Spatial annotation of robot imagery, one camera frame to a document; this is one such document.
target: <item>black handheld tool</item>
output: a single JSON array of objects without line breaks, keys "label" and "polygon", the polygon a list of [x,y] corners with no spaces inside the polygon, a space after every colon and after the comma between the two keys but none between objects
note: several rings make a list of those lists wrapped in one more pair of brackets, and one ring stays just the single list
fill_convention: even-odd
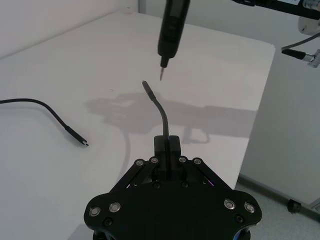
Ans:
[{"label": "black handheld tool", "polygon": [[174,58],[178,51],[189,5],[190,0],[166,1],[158,43],[158,54],[161,56],[160,81],[169,59]]}]

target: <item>black cable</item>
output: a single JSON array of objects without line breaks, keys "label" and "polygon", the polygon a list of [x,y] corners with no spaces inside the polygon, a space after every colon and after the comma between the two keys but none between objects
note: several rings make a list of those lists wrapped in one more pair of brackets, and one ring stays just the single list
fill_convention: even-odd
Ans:
[{"label": "black cable", "polygon": [[77,132],[75,132],[71,127],[69,127],[58,116],[58,114],[48,104],[44,103],[43,101],[39,101],[39,100],[32,99],[32,98],[12,98],[12,99],[0,100],[0,104],[17,103],[17,102],[35,103],[35,104],[39,104],[39,105],[45,107],[72,137],[74,137],[81,144],[89,146],[87,144],[87,140],[85,140],[82,136],[80,136]]},{"label": "black cable", "polygon": [[305,40],[299,41],[299,42],[297,42],[297,43],[294,43],[294,44],[291,44],[291,45],[288,45],[288,46],[284,46],[284,47],[281,48],[281,51],[287,50],[287,49],[291,49],[291,48],[294,48],[294,47],[296,47],[296,46],[300,46],[300,45],[302,45],[302,44],[305,44],[305,43],[307,43],[307,42],[312,41],[313,39],[316,39],[317,37],[320,37],[320,32],[318,32],[317,34],[315,34],[315,35],[313,35],[313,36],[311,36],[311,37],[308,37],[308,38],[305,39]]},{"label": "black cable", "polygon": [[149,84],[146,81],[142,81],[143,88],[145,92],[148,94],[151,101],[154,103],[154,105],[159,109],[159,112],[162,117],[162,125],[163,125],[163,137],[164,139],[169,139],[169,124],[168,124],[168,118],[166,115],[166,112],[164,108],[161,106],[161,104],[158,102],[154,92],[151,90]]}]

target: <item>floor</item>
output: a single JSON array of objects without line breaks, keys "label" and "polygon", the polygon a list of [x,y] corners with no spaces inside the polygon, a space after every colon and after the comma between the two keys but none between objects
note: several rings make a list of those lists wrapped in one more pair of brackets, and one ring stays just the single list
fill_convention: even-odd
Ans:
[{"label": "floor", "polygon": [[237,183],[236,190],[252,195],[262,210],[261,222],[250,228],[252,240],[319,240],[320,221],[301,213],[288,212],[281,201],[268,197],[261,189],[256,190]]}]

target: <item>white wall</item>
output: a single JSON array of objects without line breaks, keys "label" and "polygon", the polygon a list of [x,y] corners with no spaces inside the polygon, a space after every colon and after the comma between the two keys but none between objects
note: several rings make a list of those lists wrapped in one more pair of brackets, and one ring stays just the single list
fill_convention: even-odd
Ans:
[{"label": "white wall", "polygon": [[[146,0],[146,13],[162,17],[164,5]],[[280,54],[307,37],[298,31],[298,17],[231,0],[192,0],[187,23],[276,46],[241,173],[308,204],[319,198],[320,69]],[[313,54],[319,43],[297,49]]]},{"label": "white wall", "polygon": [[0,0],[0,58],[138,0]]}]

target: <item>white table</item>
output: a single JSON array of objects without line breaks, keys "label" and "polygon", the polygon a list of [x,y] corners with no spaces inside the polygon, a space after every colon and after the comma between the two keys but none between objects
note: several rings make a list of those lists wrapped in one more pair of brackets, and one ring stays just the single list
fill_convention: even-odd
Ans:
[{"label": "white table", "polygon": [[87,203],[136,159],[148,160],[162,134],[142,80],[182,154],[235,187],[274,47],[186,25],[160,82],[160,26],[156,17],[117,12],[0,61],[1,99],[44,101],[90,144],[80,147],[36,104],[0,105],[2,239],[92,239]]}]

